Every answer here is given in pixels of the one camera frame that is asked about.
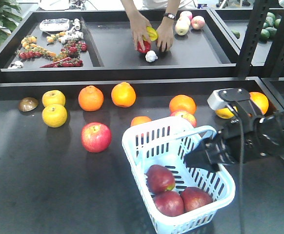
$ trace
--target orange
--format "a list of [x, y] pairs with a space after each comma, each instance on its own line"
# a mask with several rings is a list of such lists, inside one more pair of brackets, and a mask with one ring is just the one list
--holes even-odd
[[96, 111], [101, 108], [104, 95], [100, 89], [89, 85], [79, 92], [78, 103], [84, 111]]
[[142, 123], [147, 123], [147, 122], [150, 122], [150, 121], [152, 121], [152, 120], [148, 116], [136, 116], [131, 120], [130, 127], [138, 125], [138, 124], [142, 124]]
[[250, 92], [250, 99], [261, 109], [263, 115], [267, 113], [269, 108], [269, 100], [266, 95], [259, 92]]
[[61, 127], [67, 120], [67, 111], [60, 104], [48, 105], [42, 111], [42, 120], [49, 127]]
[[171, 99], [169, 103], [169, 109], [170, 112], [184, 110], [188, 111], [193, 115], [196, 111], [196, 104], [193, 98], [187, 95], [180, 94]]
[[112, 89], [111, 96], [113, 103], [119, 107], [132, 106], [137, 97], [133, 87], [127, 82], [115, 85]]

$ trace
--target green vegetable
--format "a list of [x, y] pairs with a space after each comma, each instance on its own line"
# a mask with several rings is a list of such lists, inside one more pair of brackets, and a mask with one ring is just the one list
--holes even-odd
[[271, 16], [267, 16], [265, 18], [265, 22], [269, 25], [269, 27], [273, 27], [273, 24], [274, 24], [274, 20]]
[[269, 39], [274, 39], [274, 36], [277, 33], [277, 29], [274, 27], [267, 27], [266, 30], [269, 31], [270, 34]]
[[240, 32], [239, 32], [239, 31], [236, 31], [236, 30], [232, 29], [231, 32], [234, 34], [234, 36], [235, 36], [237, 39], [240, 38], [241, 35], [240, 35]]
[[266, 30], [266, 29], [262, 29], [261, 33], [260, 33], [260, 36], [259, 36], [259, 40], [261, 40], [261, 41], [268, 41], [269, 37], [270, 37], [269, 31]]
[[270, 16], [273, 18], [273, 21], [275, 21], [276, 17], [272, 12], [268, 12], [267, 16]]
[[275, 28], [279, 28], [280, 22], [281, 22], [281, 19], [276, 19], [276, 20], [274, 21], [274, 27], [275, 27]]
[[263, 29], [269, 27], [269, 24], [267, 22], [264, 22], [264, 26], [263, 26]]

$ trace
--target red pepper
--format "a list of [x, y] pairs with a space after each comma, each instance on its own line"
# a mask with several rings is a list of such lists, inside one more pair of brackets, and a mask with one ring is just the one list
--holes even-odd
[[142, 48], [141, 48], [141, 45], [140, 45], [140, 43], [138, 42], [138, 51], [140, 52], [140, 53], [143, 53], [143, 54], [146, 54], [147, 52], [149, 52], [150, 50], [151, 50], [151, 44], [150, 43], [148, 43], [147, 41], [143, 41], [143, 44], [144, 44], [144, 46], [145, 46], [145, 50], [142, 50]]
[[59, 64], [60, 62], [64, 62], [64, 61], [69, 61], [69, 60], [72, 60], [71, 57], [66, 57], [66, 58], [63, 58], [62, 60], [59, 60], [59, 61], [56, 61], [56, 62], [53, 62], [53, 63], [49, 63], [49, 64], [46, 64], [44, 66], [42, 66], [43, 68], [45, 67], [54, 67], [54, 65], [57, 65]]

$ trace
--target person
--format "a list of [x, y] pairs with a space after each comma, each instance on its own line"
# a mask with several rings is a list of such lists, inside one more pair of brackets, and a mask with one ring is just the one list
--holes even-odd
[[[134, 49], [137, 50], [138, 43], [144, 50], [143, 37], [146, 41], [151, 43], [146, 27], [152, 27], [150, 21], [143, 16], [136, 8], [133, 0], [121, 0], [122, 5], [130, 21], [130, 28], [132, 31]], [[169, 51], [173, 43], [173, 24], [176, 13], [179, 8], [193, 9], [196, 8], [195, 1], [193, 0], [143, 0], [143, 9], [166, 9], [162, 21], [157, 28], [157, 44], [161, 51]]]

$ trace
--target yellow fruit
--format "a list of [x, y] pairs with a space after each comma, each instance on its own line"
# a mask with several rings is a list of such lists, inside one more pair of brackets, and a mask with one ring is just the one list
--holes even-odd
[[146, 27], [146, 30], [147, 30], [148, 36], [150, 37], [151, 41], [157, 40], [158, 34], [154, 28], [148, 26]]
[[263, 115], [267, 113], [269, 108], [269, 100], [266, 95], [259, 92], [250, 92], [250, 99], [261, 109]]
[[50, 90], [42, 96], [42, 104], [44, 107], [52, 104], [64, 106], [66, 102], [65, 95], [60, 90]]
[[220, 118], [224, 118], [224, 119], [229, 119], [232, 118], [234, 116], [234, 114], [232, 112], [230, 112], [230, 110], [228, 108], [223, 108], [223, 109], [218, 109], [215, 111], [216, 115]]
[[49, 127], [61, 127], [67, 120], [67, 111], [59, 104], [48, 105], [42, 111], [42, 120]]

